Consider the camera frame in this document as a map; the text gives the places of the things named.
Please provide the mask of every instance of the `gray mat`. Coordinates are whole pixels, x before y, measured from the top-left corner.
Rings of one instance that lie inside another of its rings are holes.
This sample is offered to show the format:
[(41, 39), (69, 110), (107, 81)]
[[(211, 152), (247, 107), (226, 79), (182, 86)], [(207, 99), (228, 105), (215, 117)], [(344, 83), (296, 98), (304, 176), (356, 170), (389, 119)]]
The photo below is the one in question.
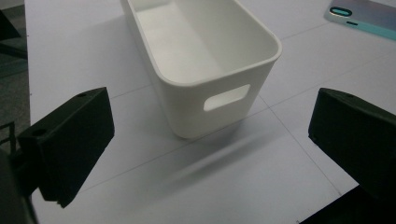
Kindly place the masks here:
[[(27, 49), (24, 6), (3, 10), (22, 38), (4, 40), (1, 43), (19, 49)], [(14, 122), (16, 134), (30, 126), (28, 62), (0, 54), (0, 125)], [(0, 139), (8, 137), (8, 129), (0, 130)], [(9, 144), (0, 146), (9, 152)]]

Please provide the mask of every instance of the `white tabletop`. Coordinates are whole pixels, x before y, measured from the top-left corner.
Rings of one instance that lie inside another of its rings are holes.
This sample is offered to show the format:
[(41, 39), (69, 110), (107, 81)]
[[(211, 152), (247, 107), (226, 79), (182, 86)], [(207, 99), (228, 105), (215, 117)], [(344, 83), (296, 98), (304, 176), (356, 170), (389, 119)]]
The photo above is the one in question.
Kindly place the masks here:
[(248, 116), (175, 137), (118, 0), (26, 1), (31, 118), (106, 86), (116, 135), (65, 209), (41, 224), (298, 223), (357, 186), (307, 137), (320, 87), (396, 114), (396, 41), (323, 18), (329, 0), (241, 0), (283, 54)]

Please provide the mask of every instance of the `bin handle cutout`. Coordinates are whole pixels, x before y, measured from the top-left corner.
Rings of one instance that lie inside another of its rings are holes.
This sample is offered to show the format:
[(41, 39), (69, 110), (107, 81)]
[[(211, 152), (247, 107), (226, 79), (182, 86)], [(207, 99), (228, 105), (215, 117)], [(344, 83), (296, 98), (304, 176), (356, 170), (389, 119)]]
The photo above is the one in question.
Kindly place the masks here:
[(204, 104), (204, 111), (211, 111), (224, 105), (234, 103), (242, 100), (247, 96), (250, 85), (247, 84), (236, 89), (220, 93), (218, 95), (209, 97)]

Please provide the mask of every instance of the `phone case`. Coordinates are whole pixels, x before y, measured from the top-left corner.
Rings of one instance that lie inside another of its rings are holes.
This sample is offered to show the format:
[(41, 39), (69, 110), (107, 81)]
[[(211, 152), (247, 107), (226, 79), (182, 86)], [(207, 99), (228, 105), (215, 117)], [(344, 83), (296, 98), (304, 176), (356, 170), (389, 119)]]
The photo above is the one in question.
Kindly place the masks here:
[(332, 0), (325, 18), (396, 40), (396, 7), (370, 0)]

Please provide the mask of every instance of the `storage bin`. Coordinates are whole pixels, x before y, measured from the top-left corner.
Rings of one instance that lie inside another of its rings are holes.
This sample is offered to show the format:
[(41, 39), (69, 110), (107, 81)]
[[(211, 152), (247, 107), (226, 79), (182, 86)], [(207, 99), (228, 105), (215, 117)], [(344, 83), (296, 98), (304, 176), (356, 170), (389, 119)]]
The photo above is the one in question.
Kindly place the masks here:
[(121, 3), (175, 134), (202, 136), (248, 113), (282, 47), (239, 2)]

